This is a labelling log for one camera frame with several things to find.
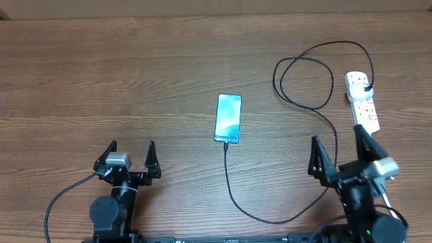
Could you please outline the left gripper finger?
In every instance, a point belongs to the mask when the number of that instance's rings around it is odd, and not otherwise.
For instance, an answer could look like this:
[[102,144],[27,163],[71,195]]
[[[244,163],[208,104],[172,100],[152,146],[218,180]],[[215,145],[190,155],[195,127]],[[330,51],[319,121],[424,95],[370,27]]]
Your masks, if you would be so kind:
[[155,142],[153,140],[149,142],[149,148],[144,166],[148,169],[148,177],[161,178],[161,168],[156,154]]
[[113,140],[101,156],[94,162],[93,170],[98,171],[102,164],[106,164],[106,159],[111,152],[117,151],[117,141]]

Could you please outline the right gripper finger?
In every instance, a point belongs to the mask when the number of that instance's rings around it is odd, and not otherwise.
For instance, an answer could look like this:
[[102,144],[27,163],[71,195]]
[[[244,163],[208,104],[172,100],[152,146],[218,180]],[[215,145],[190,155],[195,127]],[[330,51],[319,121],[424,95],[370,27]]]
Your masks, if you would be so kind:
[[318,136],[313,136],[311,139],[308,175],[318,179],[324,187],[335,188],[337,172]]
[[372,138],[361,124],[353,127],[359,161],[374,162],[386,158],[388,153]]

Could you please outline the blue Galaxy smartphone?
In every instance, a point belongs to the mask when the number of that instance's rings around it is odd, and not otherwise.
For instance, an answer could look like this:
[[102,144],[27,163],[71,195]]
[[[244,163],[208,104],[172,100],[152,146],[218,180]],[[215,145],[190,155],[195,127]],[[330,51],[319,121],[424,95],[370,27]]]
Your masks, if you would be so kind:
[[220,94],[218,96],[214,135],[216,142],[239,142],[241,110],[242,97],[240,95]]

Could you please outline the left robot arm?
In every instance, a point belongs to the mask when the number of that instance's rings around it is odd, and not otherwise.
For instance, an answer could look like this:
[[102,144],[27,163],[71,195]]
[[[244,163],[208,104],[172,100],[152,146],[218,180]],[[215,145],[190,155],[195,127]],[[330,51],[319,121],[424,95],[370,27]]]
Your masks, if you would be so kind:
[[151,186],[161,178],[156,146],[149,142],[144,166],[146,171],[130,170],[128,153],[117,151],[114,140],[95,161],[94,170],[100,180],[112,185],[109,196],[97,198],[90,206],[89,217],[94,225],[93,242],[144,242],[144,236],[132,229],[138,188]]

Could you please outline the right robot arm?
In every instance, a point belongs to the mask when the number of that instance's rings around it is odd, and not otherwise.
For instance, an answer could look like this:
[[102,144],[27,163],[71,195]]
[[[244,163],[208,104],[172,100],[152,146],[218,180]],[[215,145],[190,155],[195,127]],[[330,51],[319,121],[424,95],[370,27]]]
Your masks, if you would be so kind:
[[382,208],[395,216],[377,210],[375,198],[386,194],[385,181],[398,175],[395,159],[372,138],[362,125],[353,127],[357,160],[340,165],[331,162],[318,136],[311,139],[308,175],[326,188],[333,188],[340,198],[344,215],[320,225],[309,242],[404,242],[408,222],[391,206]]

